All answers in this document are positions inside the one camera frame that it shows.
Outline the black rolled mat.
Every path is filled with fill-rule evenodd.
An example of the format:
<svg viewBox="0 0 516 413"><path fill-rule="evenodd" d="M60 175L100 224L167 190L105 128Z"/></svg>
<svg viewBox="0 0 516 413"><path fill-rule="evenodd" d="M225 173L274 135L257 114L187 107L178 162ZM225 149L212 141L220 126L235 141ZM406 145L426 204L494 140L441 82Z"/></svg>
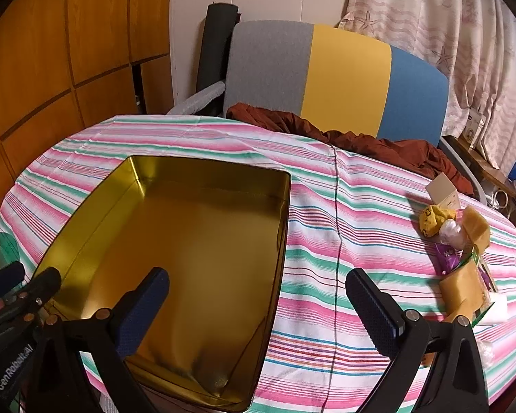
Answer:
<svg viewBox="0 0 516 413"><path fill-rule="evenodd" d="M232 34L239 20L236 5L212 3L208 6L197 68L198 92L225 83Z"/></svg>

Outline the yellow smiley sock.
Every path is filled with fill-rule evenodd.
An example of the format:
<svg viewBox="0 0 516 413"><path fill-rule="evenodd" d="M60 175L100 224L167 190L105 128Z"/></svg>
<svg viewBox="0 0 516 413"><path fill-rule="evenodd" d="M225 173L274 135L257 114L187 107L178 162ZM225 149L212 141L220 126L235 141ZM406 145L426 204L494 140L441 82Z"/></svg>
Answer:
<svg viewBox="0 0 516 413"><path fill-rule="evenodd" d="M427 206L418 217L420 232L426 238L435 236L445 221L455 220L457 212L452 209L441 208L432 204Z"/></svg>

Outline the dark red blanket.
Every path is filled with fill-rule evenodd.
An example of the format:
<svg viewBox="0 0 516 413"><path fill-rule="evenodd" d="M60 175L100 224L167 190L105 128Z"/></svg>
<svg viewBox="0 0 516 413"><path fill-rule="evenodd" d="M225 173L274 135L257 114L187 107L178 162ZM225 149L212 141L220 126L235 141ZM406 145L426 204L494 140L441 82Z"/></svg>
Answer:
<svg viewBox="0 0 516 413"><path fill-rule="evenodd" d="M244 103L227 109L226 117L275 133L291 133L314 139L433 179L445 174L462 194L472 197L471 181L462 175L446 153L425 140L390 141L368 134L338 130L321 131L312 123L291 112L269 110Z"/></svg>

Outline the clear plastic bottle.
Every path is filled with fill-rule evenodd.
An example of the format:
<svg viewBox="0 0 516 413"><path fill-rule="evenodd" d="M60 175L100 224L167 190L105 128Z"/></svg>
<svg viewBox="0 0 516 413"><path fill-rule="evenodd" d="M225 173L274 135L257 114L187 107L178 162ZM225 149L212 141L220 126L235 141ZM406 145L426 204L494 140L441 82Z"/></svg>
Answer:
<svg viewBox="0 0 516 413"><path fill-rule="evenodd" d="M454 219L444 221L438 236L442 244L449 245L456 250L463 250L468 243L466 231Z"/></svg>

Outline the cream cardboard box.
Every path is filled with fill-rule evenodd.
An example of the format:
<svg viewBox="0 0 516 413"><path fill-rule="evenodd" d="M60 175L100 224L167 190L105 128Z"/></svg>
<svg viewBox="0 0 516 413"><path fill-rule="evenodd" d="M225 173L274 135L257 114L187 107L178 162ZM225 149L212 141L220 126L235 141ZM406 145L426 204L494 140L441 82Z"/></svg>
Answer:
<svg viewBox="0 0 516 413"><path fill-rule="evenodd" d="M460 199L457 188L449 178L440 173L430 184L426 185L431 201L443 209L460 210Z"/></svg>

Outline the striped pink green bedspread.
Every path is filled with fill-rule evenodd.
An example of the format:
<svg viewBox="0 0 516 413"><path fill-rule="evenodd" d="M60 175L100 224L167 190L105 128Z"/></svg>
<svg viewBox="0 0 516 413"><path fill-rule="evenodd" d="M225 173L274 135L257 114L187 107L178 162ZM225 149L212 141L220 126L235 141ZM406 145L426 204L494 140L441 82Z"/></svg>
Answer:
<svg viewBox="0 0 516 413"><path fill-rule="evenodd" d="M347 300L363 268L405 309L441 318L435 251L419 233L427 180L320 142L219 117L117 116L52 146L0 208L33 272L74 210L123 159L217 159L292 176L289 237L272 342L253 412L350 412L387 366Z"/></svg>

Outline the tan sponge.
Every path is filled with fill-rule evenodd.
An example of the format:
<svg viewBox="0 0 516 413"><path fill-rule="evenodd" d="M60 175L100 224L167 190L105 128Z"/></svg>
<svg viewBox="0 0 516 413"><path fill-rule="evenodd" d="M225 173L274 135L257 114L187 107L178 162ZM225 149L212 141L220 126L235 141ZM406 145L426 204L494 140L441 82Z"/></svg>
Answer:
<svg viewBox="0 0 516 413"><path fill-rule="evenodd" d="M440 280L439 287L447 314L446 322L453 322L460 315L473 322L475 313L490 301L473 260L450 272Z"/></svg>

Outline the beige patterned curtain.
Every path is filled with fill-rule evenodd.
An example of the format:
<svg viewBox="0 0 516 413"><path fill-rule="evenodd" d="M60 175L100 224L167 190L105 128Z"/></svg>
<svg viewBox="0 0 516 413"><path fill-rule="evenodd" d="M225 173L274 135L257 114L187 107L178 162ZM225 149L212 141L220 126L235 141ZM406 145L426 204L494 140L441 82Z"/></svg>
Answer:
<svg viewBox="0 0 516 413"><path fill-rule="evenodd" d="M442 133L483 117L479 149L504 173L516 162L516 17L503 0L348 0L340 28L399 47L449 82Z"/></svg>

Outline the green edged cracker packet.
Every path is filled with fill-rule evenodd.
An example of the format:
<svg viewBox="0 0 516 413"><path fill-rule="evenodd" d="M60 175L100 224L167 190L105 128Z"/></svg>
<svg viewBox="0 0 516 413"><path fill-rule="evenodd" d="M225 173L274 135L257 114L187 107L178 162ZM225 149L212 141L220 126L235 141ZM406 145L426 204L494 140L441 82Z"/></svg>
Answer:
<svg viewBox="0 0 516 413"><path fill-rule="evenodd" d="M472 308L472 325L479 324L496 302L498 292L490 269L475 246L462 252L459 269L463 268L463 296Z"/></svg>

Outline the wooden side desk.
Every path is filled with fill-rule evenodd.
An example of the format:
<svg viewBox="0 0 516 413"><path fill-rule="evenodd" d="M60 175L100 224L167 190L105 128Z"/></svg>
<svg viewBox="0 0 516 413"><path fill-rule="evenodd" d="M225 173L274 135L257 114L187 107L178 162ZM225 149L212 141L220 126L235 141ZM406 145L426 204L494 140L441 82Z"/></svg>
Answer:
<svg viewBox="0 0 516 413"><path fill-rule="evenodd" d="M464 139L444 137L472 171L486 196L487 205L502 213L516 227L516 183L493 168L478 152L469 148Z"/></svg>

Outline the purple snack packet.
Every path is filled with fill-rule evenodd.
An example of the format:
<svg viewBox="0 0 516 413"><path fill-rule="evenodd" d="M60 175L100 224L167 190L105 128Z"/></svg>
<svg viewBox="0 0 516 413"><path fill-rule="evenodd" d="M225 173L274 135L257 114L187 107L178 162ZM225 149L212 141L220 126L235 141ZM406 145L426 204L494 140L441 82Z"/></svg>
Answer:
<svg viewBox="0 0 516 413"><path fill-rule="evenodd" d="M434 249L434 269L437 275L447 275L460 264L460 252L452 246L435 242Z"/></svg>

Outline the white wrapped roll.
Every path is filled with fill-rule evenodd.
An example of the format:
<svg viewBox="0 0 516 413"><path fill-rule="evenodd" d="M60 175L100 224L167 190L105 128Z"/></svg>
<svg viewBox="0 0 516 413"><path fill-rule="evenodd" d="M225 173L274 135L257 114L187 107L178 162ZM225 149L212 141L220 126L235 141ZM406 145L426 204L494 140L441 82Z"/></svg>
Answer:
<svg viewBox="0 0 516 413"><path fill-rule="evenodd" d="M212 101L222 96L225 92L225 83L217 81L201 91L190 96L185 101L175 105L168 111L168 115L186 116L194 115L207 107Z"/></svg>

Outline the grey yellow blue headboard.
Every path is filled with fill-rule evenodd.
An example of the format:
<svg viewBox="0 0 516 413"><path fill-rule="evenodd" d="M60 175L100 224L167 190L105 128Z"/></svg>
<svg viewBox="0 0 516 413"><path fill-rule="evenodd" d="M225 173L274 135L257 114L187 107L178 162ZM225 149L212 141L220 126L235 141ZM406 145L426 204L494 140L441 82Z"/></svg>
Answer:
<svg viewBox="0 0 516 413"><path fill-rule="evenodd" d="M234 29L224 108L284 111L322 131L437 146L448 79L388 43L323 24L244 21Z"/></svg>

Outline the wooden wardrobe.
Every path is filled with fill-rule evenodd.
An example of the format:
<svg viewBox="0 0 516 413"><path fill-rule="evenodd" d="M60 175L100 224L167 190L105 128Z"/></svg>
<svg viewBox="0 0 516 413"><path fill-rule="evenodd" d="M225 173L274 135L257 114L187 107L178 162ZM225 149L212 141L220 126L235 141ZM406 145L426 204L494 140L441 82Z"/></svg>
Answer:
<svg viewBox="0 0 516 413"><path fill-rule="evenodd" d="M172 105L169 0L0 0L0 207L60 140Z"/></svg>

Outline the gold metal tin box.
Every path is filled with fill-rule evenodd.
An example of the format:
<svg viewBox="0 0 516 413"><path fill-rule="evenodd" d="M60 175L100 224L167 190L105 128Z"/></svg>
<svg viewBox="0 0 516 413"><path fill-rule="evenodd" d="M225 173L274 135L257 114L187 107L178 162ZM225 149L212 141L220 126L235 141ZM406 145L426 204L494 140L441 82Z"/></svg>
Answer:
<svg viewBox="0 0 516 413"><path fill-rule="evenodd" d="M288 172L214 159L131 156L75 210L39 267L67 320L111 308L154 267L169 294L127 363L160 397L249 408L283 274Z"/></svg>

